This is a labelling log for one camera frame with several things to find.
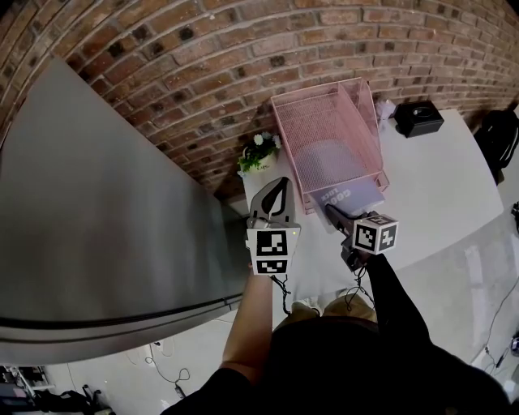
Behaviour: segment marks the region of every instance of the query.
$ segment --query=refrigerator door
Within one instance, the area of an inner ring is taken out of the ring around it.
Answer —
[[[36,81],[0,154],[2,329],[30,330],[34,341],[35,330],[88,338],[137,322],[137,339],[154,319],[207,306],[223,314],[242,292],[244,223],[64,62]],[[111,344],[96,353],[121,350]]]

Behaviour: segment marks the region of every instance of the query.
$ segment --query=pink mesh drawer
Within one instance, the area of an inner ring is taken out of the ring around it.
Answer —
[[[307,213],[313,212],[313,191],[362,177],[371,177],[381,190],[388,186],[364,79],[273,96],[272,106]]]

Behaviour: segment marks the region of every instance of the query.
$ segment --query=clutter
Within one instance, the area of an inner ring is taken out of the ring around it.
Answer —
[[[312,192],[311,200],[317,216],[328,233],[335,232],[326,216],[326,205],[331,204],[349,216],[360,216],[372,211],[385,201],[384,195],[371,178],[358,178],[336,187]]]
[[[395,112],[398,130],[405,137],[416,137],[437,132],[444,119],[430,101],[400,104]]]
[[[378,100],[375,104],[378,123],[389,119],[395,113],[395,109],[397,109],[397,106],[394,105],[392,101],[382,99]]]
[[[353,273],[363,263],[359,251],[378,255],[397,244],[398,222],[389,216],[377,212],[350,216],[331,204],[326,206],[325,211],[333,228],[346,237],[341,243],[341,258]]]
[[[280,193],[281,208],[271,213]],[[292,221],[294,215],[294,191],[288,178],[270,182],[254,196],[247,220],[247,247],[256,275],[276,276],[290,272],[301,232],[301,227]]]
[[[101,391],[91,392],[88,385],[83,386],[84,395],[76,391],[66,391],[55,395],[49,391],[36,391],[36,407],[42,412],[81,412],[85,415],[115,415],[115,412],[99,400]]]
[[[345,182],[388,185],[371,91],[362,78],[274,96],[272,107],[306,214]]]
[[[492,172],[495,183],[502,177],[501,169],[510,163],[519,143],[519,119],[511,111],[491,111],[474,134],[481,152]]]
[[[254,141],[243,149],[238,160],[241,170],[238,175],[243,177],[248,172],[259,172],[276,164],[277,150],[281,148],[279,135],[272,136],[267,131],[254,136]]]

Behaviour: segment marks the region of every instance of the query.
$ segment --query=white tabletop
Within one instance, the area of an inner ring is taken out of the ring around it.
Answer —
[[[391,185],[377,212],[400,221],[397,247],[387,253],[395,269],[415,263],[471,234],[503,211],[500,194],[474,137],[455,109],[441,111],[440,131],[407,139],[394,120],[380,124],[384,171]],[[296,219],[302,227],[289,287],[293,299],[351,285],[341,259],[340,233],[328,234],[315,213],[305,215],[284,151],[277,164],[244,179],[247,203],[280,177],[294,184]]]

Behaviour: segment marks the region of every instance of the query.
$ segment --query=cable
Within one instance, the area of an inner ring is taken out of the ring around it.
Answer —
[[[75,387],[74,379],[72,378],[71,367],[69,366],[68,363],[66,364],[66,367],[68,368],[68,374],[69,374],[70,377],[71,377],[72,386],[74,387],[74,390],[77,392],[78,390],[77,390],[77,388]]]
[[[487,369],[488,369],[490,366],[494,366],[494,363],[489,363],[489,364],[485,367],[485,369],[483,369],[483,372],[485,372],[486,374],[492,375],[492,371],[494,370],[493,367],[492,367],[492,369],[490,370],[490,373],[487,372]]]
[[[508,351],[509,351],[509,347],[506,348],[506,350],[505,350],[504,353],[503,353],[503,356],[501,356],[501,359],[500,359],[501,362],[503,362],[504,359],[508,356]],[[501,362],[497,362],[497,366],[495,367],[496,369],[499,369],[499,367],[500,367],[500,363],[501,363]],[[499,375],[500,375],[501,373],[503,373],[505,370],[510,369],[510,367],[511,367],[511,366],[508,365],[508,366],[504,367],[503,369],[501,369],[499,372],[494,373],[494,377],[495,377],[495,376],[499,376]]]
[[[270,279],[274,281],[279,286],[279,288],[281,288],[281,291],[283,292],[283,311],[286,315],[290,315],[290,312],[286,309],[286,296],[291,294],[291,292],[286,289],[286,281],[289,279],[289,276],[285,275],[284,281],[278,280],[276,276],[270,276]]]
[[[490,352],[488,351],[488,347],[485,347],[485,353],[488,355],[488,357],[492,360],[492,363],[489,365],[489,366],[496,366],[496,363],[495,363],[495,359],[493,358],[493,356],[490,354]]]
[[[153,344],[157,347],[159,347],[161,345],[161,342],[162,344],[164,345],[165,341],[164,340],[159,340],[159,341],[154,341]],[[173,352],[171,352],[171,354],[164,354],[164,352],[162,352],[161,350],[161,355],[164,356],[164,357],[172,357],[175,353],[175,343],[173,341],[173,338],[171,338],[171,344],[173,345]]]
[[[130,363],[131,363],[133,366],[137,366],[137,363],[134,363],[134,362],[130,359],[130,356],[128,356],[128,352],[124,352],[124,355],[127,357],[127,359],[130,361]]]
[[[485,352],[487,352],[487,354],[489,354],[489,352],[487,351],[488,350],[488,342],[490,341],[490,337],[491,337],[491,334],[492,334],[492,328],[494,327],[495,318],[497,317],[498,313],[501,311],[501,307],[503,306],[504,302],[507,300],[508,297],[510,297],[510,294],[512,293],[512,291],[517,287],[517,283],[519,283],[519,276],[517,277],[516,282],[513,285],[512,289],[510,289],[510,291],[508,291],[508,294],[506,294],[504,296],[503,301],[501,301],[500,306],[498,307],[497,311],[494,314],[494,318],[492,319],[492,323],[490,324],[490,328],[488,329],[487,341],[485,342]]]
[[[366,272],[367,272],[366,265],[364,265],[363,267],[359,268],[358,274],[355,274],[355,272],[354,272],[354,275],[357,277],[357,278],[355,278],[355,282],[357,283],[357,285],[355,287],[352,287],[352,288],[348,289],[348,291],[346,291],[346,294],[344,296],[344,301],[346,302],[346,306],[348,308],[348,311],[352,310],[350,304],[354,300],[355,296],[357,295],[357,293],[359,291],[361,293],[363,293],[366,297],[369,298],[369,300],[371,301],[371,304],[373,304],[373,309],[375,309],[375,300],[373,300],[371,295],[361,285],[362,278],[366,275]],[[348,299],[348,294],[350,294],[350,291],[352,291],[352,290],[355,290],[355,292],[350,297],[350,299]]]
[[[178,382],[180,382],[181,380],[189,380],[191,378],[191,374],[189,373],[189,370],[186,368],[186,367],[183,367],[179,372],[178,372],[178,379],[177,380],[169,380],[168,378],[166,378],[162,373],[161,371],[159,370],[159,366],[157,365],[157,362],[155,361],[155,356],[153,356],[153,348],[150,348],[151,352],[152,352],[152,356],[151,357],[146,357],[144,359],[144,361],[148,364],[150,364],[151,362],[153,362],[153,364],[155,365],[155,369],[157,369],[157,373],[161,376],[161,378],[163,378],[166,382],[169,382],[169,383],[174,383],[175,387],[180,387],[179,385],[177,385]],[[187,378],[183,379],[182,378],[182,371],[185,370],[187,372]]]

